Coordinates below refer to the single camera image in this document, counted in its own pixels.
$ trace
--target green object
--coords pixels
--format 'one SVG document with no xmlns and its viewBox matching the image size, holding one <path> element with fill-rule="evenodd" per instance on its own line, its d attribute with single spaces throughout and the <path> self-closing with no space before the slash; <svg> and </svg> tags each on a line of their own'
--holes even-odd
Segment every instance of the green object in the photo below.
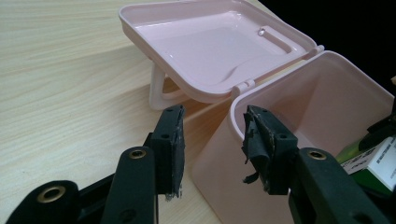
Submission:
<svg viewBox="0 0 396 224">
<path fill-rule="evenodd" d="M 346 147 L 337 161 L 355 181 L 369 189 L 390 195 L 396 185 L 396 137 L 378 146 L 359 151 L 359 141 Z"/>
</svg>

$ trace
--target wood grain surface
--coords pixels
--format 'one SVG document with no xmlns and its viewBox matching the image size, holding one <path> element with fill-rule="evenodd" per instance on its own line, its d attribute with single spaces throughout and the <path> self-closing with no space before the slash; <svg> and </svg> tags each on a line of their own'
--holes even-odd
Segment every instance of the wood grain surface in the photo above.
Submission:
<svg viewBox="0 0 396 224">
<path fill-rule="evenodd" d="M 118 15 L 147 2 L 0 1 L 0 223 L 44 183 L 67 179 L 82 189 L 114 173 L 121 152 L 154 130 L 162 111 L 149 107 L 152 62 Z M 183 197 L 160 196 L 160 223 L 219 223 L 191 166 L 230 103 L 184 104 Z"/>
</svg>

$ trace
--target screw hole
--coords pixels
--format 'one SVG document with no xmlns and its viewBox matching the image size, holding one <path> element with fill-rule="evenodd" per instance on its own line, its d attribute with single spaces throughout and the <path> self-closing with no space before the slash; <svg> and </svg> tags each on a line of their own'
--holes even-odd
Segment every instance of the screw hole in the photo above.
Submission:
<svg viewBox="0 0 396 224">
<path fill-rule="evenodd" d="M 37 196 L 37 201 L 40 203 L 52 203 L 60 199 L 65 192 L 66 188 L 64 186 L 52 186 L 41 191 Z"/>
<path fill-rule="evenodd" d="M 312 159 L 319 160 L 319 161 L 326 160 L 326 158 L 327 158 L 325 154 L 323 154 L 323 153 L 321 153 L 321 152 L 318 152 L 318 151 L 309 151 L 309 152 L 308 152 L 308 155 L 309 155 Z"/>
<path fill-rule="evenodd" d="M 372 224 L 373 223 L 371 218 L 368 217 L 367 215 L 363 214 L 362 212 L 353 213 L 352 217 L 361 224 Z"/>
<path fill-rule="evenodd" d="M 134 209 L 127 209 L 119 214 L 119 219 L 122 223 L 130 223 L 136 217 L 136 211 Z"/>
<path fill-rule="evenodd" d="M 129 157 L 131 159 L 141 159 L 145 156 L 146 156 L 146 151 L 141 149 L 134 150 L 129 154 Z"/>
</svg>

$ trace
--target container lid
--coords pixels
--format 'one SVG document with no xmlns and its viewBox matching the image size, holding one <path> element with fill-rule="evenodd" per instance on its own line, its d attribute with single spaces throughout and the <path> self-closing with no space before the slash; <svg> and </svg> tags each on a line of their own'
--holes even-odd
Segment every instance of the container lid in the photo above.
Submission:
<svg viewBox="0 0 396 224">
<path fill-rule="evenodd" d="M 303 58 L 316 43 L 244 0 L 130 5 L 124 33 L 191 98 L 215 103 Z"/>
</svg>

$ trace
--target lid handle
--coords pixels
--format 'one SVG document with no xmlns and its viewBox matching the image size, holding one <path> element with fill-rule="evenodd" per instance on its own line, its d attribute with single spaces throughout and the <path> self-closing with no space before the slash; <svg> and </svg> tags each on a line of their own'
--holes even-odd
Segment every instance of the lid handle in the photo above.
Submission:
<svg viewBox="0 0 396 224">
<path fill-rule="evenodd" d="M 149 105 L 152 109 L 164 110 L 169 106 L 178 105 L 189 99 L 182 90 L 163 93 L 164 81 L 165 72 L 154 63 L 151 69 L 151 84 L 149 87 Z"/>
</svg>

